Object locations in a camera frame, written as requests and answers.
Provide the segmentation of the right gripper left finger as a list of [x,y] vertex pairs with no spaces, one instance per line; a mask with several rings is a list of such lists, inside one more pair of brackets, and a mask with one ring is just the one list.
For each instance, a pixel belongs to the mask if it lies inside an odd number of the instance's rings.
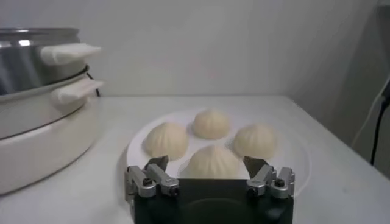
[[169,157],[165,155],[150,159],[143,169],[129,166],[125,172],[126,201],[130,203],[136,196],[152,198],[156,196],[158,187],[163,195],[178,196],[179,180],[165,172],[168,163]]

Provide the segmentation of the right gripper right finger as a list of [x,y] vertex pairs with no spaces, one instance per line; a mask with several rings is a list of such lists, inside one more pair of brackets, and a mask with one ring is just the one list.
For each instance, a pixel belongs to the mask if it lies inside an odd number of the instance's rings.
[[265,160],[250,156],[245,156],[243,163],[250,176],[246,181],[249,197],[260,197],[266,192],[278,200],[294,196],[295,173],[291,168],[283,167],[277,173]]

